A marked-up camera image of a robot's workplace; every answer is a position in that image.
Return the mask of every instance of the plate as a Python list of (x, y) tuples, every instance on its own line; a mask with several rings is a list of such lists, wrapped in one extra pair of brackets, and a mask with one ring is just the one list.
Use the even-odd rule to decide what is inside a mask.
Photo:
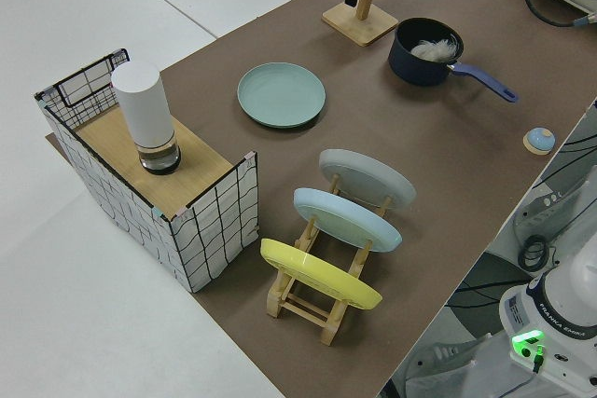
[(359, 309), (373, 309), (382, 301), (368, 284), (328, 262), (276, 240), (261, 240), (261, 256), (275, 268)]
[(417, 196), (414, 186), (402, 174), (379, 162), (346, 149), (327, 149), (319, 155), (319, 169), (331, 182), (340, 179), (338, 189), (366, 204), (381, 207), (389, 196), (388, 209), (406, 207)]
[(362, 249), (371, 241), (372, 252), (391, 252), (402, 242), (400, 233), (383, 218), (326, 191), (298, 188), (294, 205), (305, 220), (315, 216), (317, 228), (354, 247)]
[(269, 62), (247, 72), (238, 87), (241, 108), (273, 128), (294, 128), (317, 116), (326, 91), (319, 78), (299, 65)]

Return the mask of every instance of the white grid-patterned box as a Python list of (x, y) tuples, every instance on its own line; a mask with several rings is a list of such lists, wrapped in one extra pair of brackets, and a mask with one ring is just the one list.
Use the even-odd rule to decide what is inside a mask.
[(115, 172), (75, 128), (117, 104), (110, 74), (120, 49), (35, 95), (62, 150), (91, 195), (190, 292), (216, 278), (257, 239), (257, 154), (249, 153), (169, 220)]

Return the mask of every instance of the blue pan handle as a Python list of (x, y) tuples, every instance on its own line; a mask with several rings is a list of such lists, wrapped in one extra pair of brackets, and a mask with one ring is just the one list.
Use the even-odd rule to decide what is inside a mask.
[(454, 64), (448, 64), (448, 68), (455, 75), (472, 76), (473, 78), (477, 79), (480, 83), (493, 90), (507, 102), (515, 103), (519, 100), (519, 96), (515, 92), (504, 86), (502, 83), (500, 83), (497, 79), (493, 78), (488, 73), (483, 72), (478, 67), (468, 64), (462, 64), (460, 62), (455, 62)]

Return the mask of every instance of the cooking pot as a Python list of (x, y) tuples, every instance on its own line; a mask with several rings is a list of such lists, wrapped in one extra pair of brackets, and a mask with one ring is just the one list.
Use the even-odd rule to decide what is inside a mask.
[[(448, 61), (428, 61), (410, 53), (421, 41), (437, 43), (444, 39), (456, 46), (455, 54)], [(411, 84), (435, 86), (449, 74), (472, 76), (508, 102), (515, 103), (519, 99), (514, 91), (478, 67), (458, 62), (464, 49), (462, 38), (448, 25), (428, 18), (411, 18), (396, 27), (388, 61), (394, 73)]]

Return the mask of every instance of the white cylinder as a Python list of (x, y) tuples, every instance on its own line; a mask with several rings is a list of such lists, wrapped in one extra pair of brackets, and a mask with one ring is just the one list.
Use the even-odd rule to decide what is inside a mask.
[(124, 62), (112, 72), (112, 88), (141, 165), (153, 174), (174, 171), (181, 154), (158, 68), (149, 62)]
[(173, 138), (172, 117), (157, 67), (149, 62), (124, 62), (112, 73), (112, 87), (138, 146), (157, 148)]

